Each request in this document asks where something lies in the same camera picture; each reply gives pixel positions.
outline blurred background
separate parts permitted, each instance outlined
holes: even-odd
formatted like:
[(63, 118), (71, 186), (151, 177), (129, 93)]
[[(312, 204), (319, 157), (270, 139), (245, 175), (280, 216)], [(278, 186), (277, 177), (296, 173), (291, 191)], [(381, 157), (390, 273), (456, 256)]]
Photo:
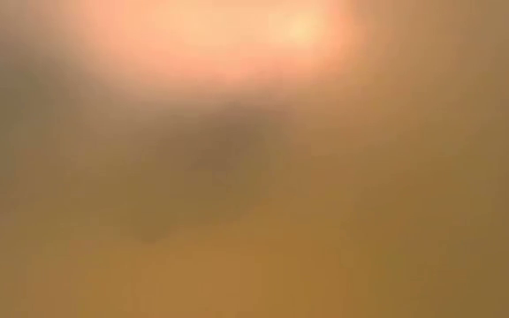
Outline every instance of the blurred background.
[(0, 317), (509, 317), (509, 2), (353, 0), (336, 72), (186, 106), (61, 5), (0, 0)]

